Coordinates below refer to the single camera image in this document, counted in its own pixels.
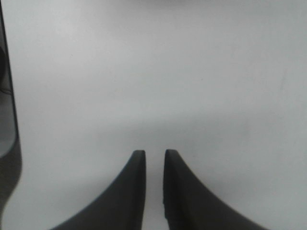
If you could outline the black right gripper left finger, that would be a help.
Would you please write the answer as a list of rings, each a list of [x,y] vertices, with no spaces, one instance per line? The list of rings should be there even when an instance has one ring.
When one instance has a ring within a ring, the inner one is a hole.
[[[56,230],[140,230],[146,194],[144,150],[132,153],[112,184]]]

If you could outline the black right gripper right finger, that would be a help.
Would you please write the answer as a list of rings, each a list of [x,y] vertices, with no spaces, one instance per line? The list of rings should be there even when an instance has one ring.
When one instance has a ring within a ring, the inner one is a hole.
[[[261,230],[222,202],[194,175],[174,149],[165,152],[165,218],[171,230]]]

